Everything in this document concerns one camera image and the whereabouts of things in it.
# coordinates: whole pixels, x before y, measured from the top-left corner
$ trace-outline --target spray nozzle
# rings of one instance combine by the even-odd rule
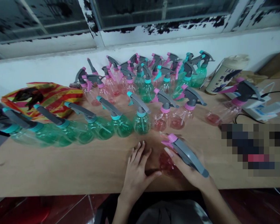
[[[48,111],[46,108],[44,108],[39,104],[35,104],[34,108],[42,115],[44,115],[46,118],[48,118],[50,121],[52,121],[55,125],[57,125],[57,127],[59,128],[66,128],[69,125],[68,120],[55,116],[54,114],[52,114],[50,111]]]
[[[91,60],[89,58],[87,58],[87,61],[88,61],[88,64],[90,65],[90,68],[91,68],[91,72],[93,75],[98,75],[96,69],[93,67],[92,63],[91,63]]]
[[[132,92],[128,92],[127,95],[130,97],[131,101],[129,103],[130,105],[135,105],[137,107],[137,115],[140,117],[144,117],[146,113],[150,114],[149,108],[146,106],[146,104],[135,94]]]
[[[85,109],[84,107],[81,107],[81,106],[71,103],[71,102],[64,102],[64,105],[67,106],[68,108],[72,109],[73,111],[75,111],[77,114],[84,114],[85,119],[87,121],[90,121],[94,118],[96,119],[96,114]]]
[[[21,114],[13,111],[12,109],[5,107],[2,109],[3,112],[5,113],[5,115],[14,123],[16,123],[17,125],[21,126],[24,129],[34,129],[34,128],[38,128],[38,130],[40,128],[43,127],[42,123],[36,122],[36,121],[30,121],[27,120],[26,118],[24,118]]]
[[[174,100],[179,100],[181,98],[188,98],[188,102],[186,103],[188,106],[190,106],[190,109],[193,110],[196,104],[200,104],[202,106],[206,106],[207,104],[203,101],[201,96],[191,87],[187,85],[182,85],[181,87],[183,89],[183,92]]]
[[[241,102],[247,102],[248,99],[259,100],[261,102],[265,101],[260,97],[257,88],[253,86],[250,82],[244,80],[242,77],[237,78],[236,81],[238,84],[234,85],[229,89],[220,91],[219,93],[238,92],[240,96],[236,97],[236,99]]]
[[[193,151],[174,134],[168,135],[169,141],[162,141],[164,145],[174,148],[185,164],[197,170],[203,177],[207,178],[209,172],[204,168],[200,160],[196,157]]]
[[[156,96],[151,101],[151,103],[161,102],[161,103],[163,103],[163,108],[166,110],[170,109],[170,107],[179,108],[179,106],[172,99],[172,97],[170,97],[168,94],[164,93],[162,90],[154,89],[154,92],[156,93]]]
[[[103,109],[107,109],[110,112],[113,120],[118,120],[122,116],[122,113],[103,97],[97,96],[96,99],[103,105]]]
[[[108,55],[106,55],[106,57],[107,57],[107,59],[109,61],[109,66],[111,67],[111,65],[113,65],[114,70],[117,71],[118,70],[117,66],[119,65],[119,63],[114,58],[112,58],[112,57],[110,57]]]

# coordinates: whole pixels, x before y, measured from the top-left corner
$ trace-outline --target plastic bag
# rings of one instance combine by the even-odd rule
[[[30,82],[28,88],[13,91],[1,98],[6,106],[31,117],[32,120],[48,120],[33,105],[40,104],[58,117],[67,117],[72,110],[64,105],[64,101],[80,102],[82,90],[62,86],[53,82]]]

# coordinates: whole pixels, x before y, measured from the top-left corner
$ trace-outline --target glass pane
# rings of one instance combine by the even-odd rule
[[[0,42],[86,30],[78,0],[0,0]]]
[[[94,0],[102,29],[230,13],[238,0]]]

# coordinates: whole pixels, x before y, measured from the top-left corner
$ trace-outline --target finger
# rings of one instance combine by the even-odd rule
[[[141,162],[140,162],[141,166],[145,167],[146,161],[151,153],[152,153],[152,148],[150,148],[150,150],[147,153],[145,153],[144,156],[142,157]]]
[[[140,148],[140,146],[141,146],[141,143],[139,142],[139,143],[138,143],[138,146],[136,147],[136,149],[133,149],[131,162],[133,162],[133,161],[135,160],[136,155],[137,155],[137,151],[138,151],[138,149]]]
[[[157,177],[159,177],[161,175],[162,175],[161,171],[156,171],[153,174],[146,177],[146,179],[145,179],[146,186],[150,185],[151,182],[153,182]]]
[[[145,148],[145,142],[143,141],[141,148],[137,152],[135,161],[138,161],[138,162],[140,161],[144,148]]]
[[[180,158],[179,155],[177,155],[174,151],[168,149],[167,147],[165,147],[164,149],[184,176],[187,176],[189,172],[192,172],[190,167],[184,163],[184,161],[182,160],[182,158]]]

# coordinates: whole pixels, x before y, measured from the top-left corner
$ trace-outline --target floor tile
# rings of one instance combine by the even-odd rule
[[[93,212],[86,196],[58,224],[93,224],[93,222]]]
[[[85,195],[60,195],[42,197],[42,201],[51,207],[51,212],[43,224],[56,224],[68,213]]]

